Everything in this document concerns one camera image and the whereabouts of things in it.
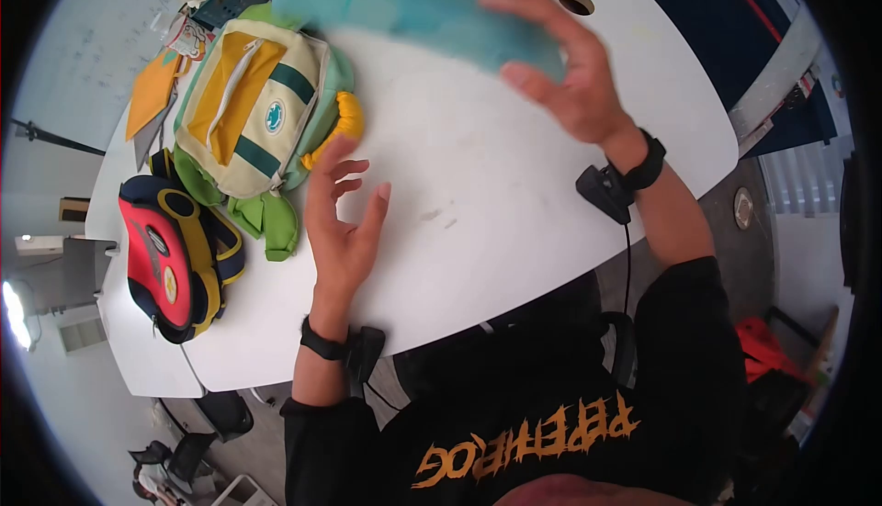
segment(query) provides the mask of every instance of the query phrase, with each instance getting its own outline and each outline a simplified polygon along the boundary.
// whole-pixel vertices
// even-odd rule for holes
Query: sleeve
[[[291,398],[282,405],[285,419],[285,502],[355,504],[370,493],[382,464],[374,412],[359,398],[334,406],[309,406]]]
[[[635,391],[656,450],[680,460],[682,478],[659,484],[683,500],[715,499],[735,458],[747,392],[716,258],[669,267],[640,298],[634,331]],[[675,489],[678,479],[697,484]]]

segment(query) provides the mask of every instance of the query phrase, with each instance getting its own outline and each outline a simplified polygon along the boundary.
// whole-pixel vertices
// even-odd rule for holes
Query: white zipper
[[[220,97],[220,105],[218,106],[218,113],[215,115],[214,120],[212,120],[212,124],[208,126],[208,133],[205,135],[205,148],[211,152],[212,151],[212,132],[217,127],[218,122],[221,120],[223,116],[224,110],[226,110],[226,105],[229,104],[230,97],[233,96],[233,92],[236,91],[236,87],[239,84],[239,81],[242,79],[242,75],[248,70],[248,64],[251,62],[251,59],[257,54],[260,46],[264,44],[263,39],[255,39],[251,43],[245,45],[243,50],[245,54],[239,61],[236,63],[236,67],[233,68],[233,72],[229,75],[229,80],[226,82],[226,86],[223,89],[223,95]]]

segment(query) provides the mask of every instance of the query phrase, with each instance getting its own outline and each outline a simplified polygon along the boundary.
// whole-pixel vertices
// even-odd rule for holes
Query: orange folder
[[[175,84],[181,54],[162,49],[159,56],[138,74],[131,88],[131,108],[125,125],[125,140],[129,141],[169,104],[171,88]]]

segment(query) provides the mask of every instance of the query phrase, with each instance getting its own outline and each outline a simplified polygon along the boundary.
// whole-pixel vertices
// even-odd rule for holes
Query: black t-shirt
[[[362,399],[289,399],[288,504],[492,504],[553,473],[711,502],[729,474],[746,390],[716,259],[668,268],[634,326],[633,390],[596,362],[543,361],[420,398],[382,432]]]

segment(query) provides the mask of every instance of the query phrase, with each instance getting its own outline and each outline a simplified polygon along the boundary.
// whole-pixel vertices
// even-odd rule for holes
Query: whiteboard
[[[177,0],[59,0],[48,18],[12,108],[61,137],[107,148],[131,84],[161,47],[150,29]]]

